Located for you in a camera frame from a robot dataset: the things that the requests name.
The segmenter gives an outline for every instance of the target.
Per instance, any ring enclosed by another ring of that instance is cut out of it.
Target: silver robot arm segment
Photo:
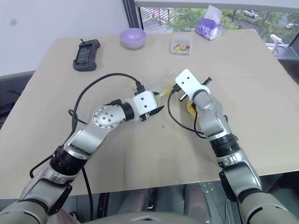
[[[237,201],[243,223],[296,223],[299,221],[271,194],[262,191],[261,181],[245,152],[237,143],[222,105],[189,70],[176,78],[199,114],[199,125],[210,142],[222,171],[219,173],[228,198]]]
[[[53,158],[25,187],[20,200],[0,213],[0,223],[46,223],[48,215],[61,209],[71,192],[71,182],[113,129],[122,122],[144,121],[163,107],[157,106],[154,93],[142,91],[124,103],[115,100],[97,108],[90,122],[56,149]]]

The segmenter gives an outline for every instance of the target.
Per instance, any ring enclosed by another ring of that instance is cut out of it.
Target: window
[[[144,30],[148,33],[193,31],[203,8],[157,8],[141,7]],[[255,29],[265,42],[273,42],[271,34],[290,44],[299,32],[299,13],[278,13],[257,10],[222,10],[222,25],[225,29]]]

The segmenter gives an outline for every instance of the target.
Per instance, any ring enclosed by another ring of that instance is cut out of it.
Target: purple tissue box
[[[221,35],[222,29],[220,23],[216,24],[214,20],[203,18],[197,22],[195,32],[207,40],[213,40]]]

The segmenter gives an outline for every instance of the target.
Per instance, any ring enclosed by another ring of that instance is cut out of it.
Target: circular joint cover
[[[112,106],[101,106],[93,112],[93,121],[100,128],[112,129],[119,125],[117,113]]]
[[[203,112],[208,110],[212,104],[212,100],[206,91],[199,92],[193,100],[196,106]]]

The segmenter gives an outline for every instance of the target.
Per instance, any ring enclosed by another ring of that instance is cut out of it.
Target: beige tabletop
[[[162,88],[188,68],[223,105],[240,146],[259,175],[299,169],[299,87],[254,30],[230,30],[214,41],[195,33],[189,56],[169,54],[173,34],[147,35],[145,46],[129,50],[119,37],[99,37],[93,72],[72,68],[80,40],[57,40],[27,84],[0,131],[0,198],[18,198],[30,169],[64,142],[71,130],[67,110],[93,80],[114,72],[132,75],[145,87]],[[91,88],[78,108],[89,121],[95,108],[131,98],[134,82],[106,79]],[[182,93],[171,101],[173,115],[192,127]],[[165,105],[167,96],[159,99]],[[220,168],[206,140],[175,124],[164,108],[145,122],[113,130],[86,165],[93,193],[218,180]],[[82,175],[72,194],[86,194]]]

